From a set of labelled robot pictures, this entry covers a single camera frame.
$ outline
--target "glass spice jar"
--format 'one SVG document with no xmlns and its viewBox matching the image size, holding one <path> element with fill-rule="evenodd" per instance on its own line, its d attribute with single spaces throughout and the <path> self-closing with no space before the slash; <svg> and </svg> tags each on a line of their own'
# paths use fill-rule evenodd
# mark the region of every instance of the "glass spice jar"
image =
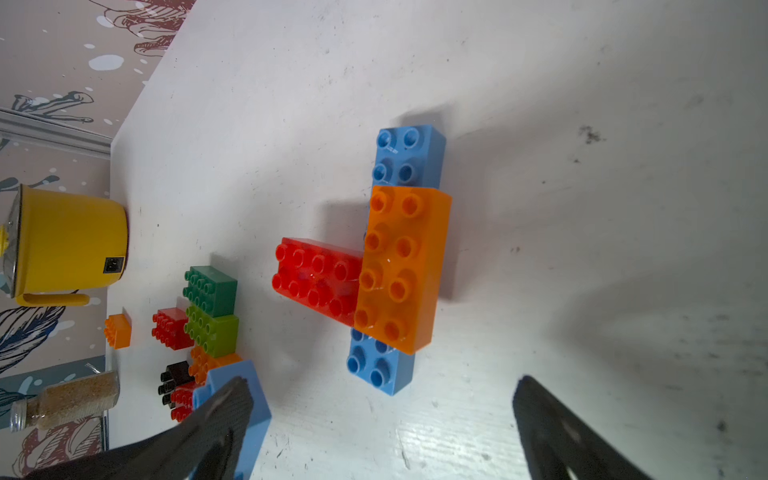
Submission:
<svg viewBox="0 0 768 480">
<path fill-rule="evenodd" d="M 11 431 L 27 427 L 50 429 L 90 415 L 100 415 L 118 403 L 117 372 L 105 372 L 46 387 L 36 397 L 11 404 Z"/>
</svg>

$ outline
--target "lime green lego brick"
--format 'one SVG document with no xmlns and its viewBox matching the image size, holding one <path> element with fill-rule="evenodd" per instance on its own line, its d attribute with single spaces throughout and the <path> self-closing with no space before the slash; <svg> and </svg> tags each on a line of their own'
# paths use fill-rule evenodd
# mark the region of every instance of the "lime green lego brick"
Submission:
<svg viewBox="0 0 768 480">
<path fill-rule="evenodd" d="M 182 294 L 210 316 L 235 312 L 237 280 L 212 266 L 192 266 L 184 273 L 187 286 Z"/>
<path fill-rule="evenodd" d="M 203 351 L 213 358 L 235 353 L 237 328 L 240 319 L 236 315 L 210 316 L 195 305 L 187 308 L 189 322 L 184 325 L 184 332 Z"/>
</svg>

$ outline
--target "small red lego brick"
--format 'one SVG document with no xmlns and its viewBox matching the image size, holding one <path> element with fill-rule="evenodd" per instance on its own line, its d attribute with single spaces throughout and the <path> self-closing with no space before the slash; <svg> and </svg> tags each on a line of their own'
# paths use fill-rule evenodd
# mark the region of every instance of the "small red lego brick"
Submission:
<svg viewBox="0 0 768 480">
<path fill-rule="evenodd" d="M 272 288 L 344 325 L 354 323 L 362 252 L 304 238 L 283 238 Z"/>
<path fill-rule="evenodd" d="M 192 407 L 179 406 L 170 411 L 170 419 L 182 422 L 192 413 Z"/>
<path fill-rule="evenodd" d="M 194 382 L 186 383 L 170 394 L 170 401 L 173 408 L 170 411 L 170 418 L 181 422 L 192 413 L 192 392 L 197 388 Z"/>
<path fill-rule="evenodd" d="M 174 350 L 186 349 L 194 345 L 194 340 L 184 333 L 184 325 L 189 319 L 183 310 L 178 308 L 158 310 L 152 316 L 152 321 L 157 324 L 152 329 L 152 336 L 160 340 L 163 345 Z"/>
</svg>

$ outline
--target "kettle lid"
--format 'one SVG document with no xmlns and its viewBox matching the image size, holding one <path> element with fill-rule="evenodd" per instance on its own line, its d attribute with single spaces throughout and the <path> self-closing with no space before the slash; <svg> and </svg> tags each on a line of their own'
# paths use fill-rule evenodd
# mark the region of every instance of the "kettle lid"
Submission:
<svg viewBox="0 0 768 480">
<path fill-rule="evenodd" d="M 18 268 L 18 235 L 22 220 L 22 190 L 23 186 L 19 186 L 16 198 L 11 205 L 11 213 L 8 215 L 8 220 L 0 226 L 2 274 L 5 276 L 5 282 L 8 284 L 5 286 L 0 276 L 0 287 L 5 286 L 3 290 L 10 289 L 11 296 L 15 296 L 16 269 Z"/>
</svg>

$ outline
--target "small orange lego brick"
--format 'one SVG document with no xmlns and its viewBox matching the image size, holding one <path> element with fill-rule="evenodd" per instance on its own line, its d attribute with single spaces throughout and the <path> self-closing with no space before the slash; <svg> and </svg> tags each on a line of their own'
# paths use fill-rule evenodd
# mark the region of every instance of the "small orange lego brick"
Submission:
<svg viewBox="0 0 768 480">
<path fill-rule="evenodd" d="M 190 355 L 192 355 L 192 365 L 190 365 L 188 372 L 190 376 L 194 377 L 194 382 L 198 385 L 205 385 L 209 370 L 243 361 L 236 353 L 230 353 L 215 359 L 205 353 L 201 346 L 195 346 L 190 351 Z"/>
<path fill-rule="evenodd" d="M 409 355 L 432 341 L 451 202 L 434 188 L 373 187 L 358 331 Z"/>
<path fill-rule="evenodd" d="M 123 349 L 131 344 L 131 324 L 125 315 L 119 313 L 110 315 L 104 321 L 104 336 L 107 337 L 109 346 L 114 349 Z"/>
</svg>

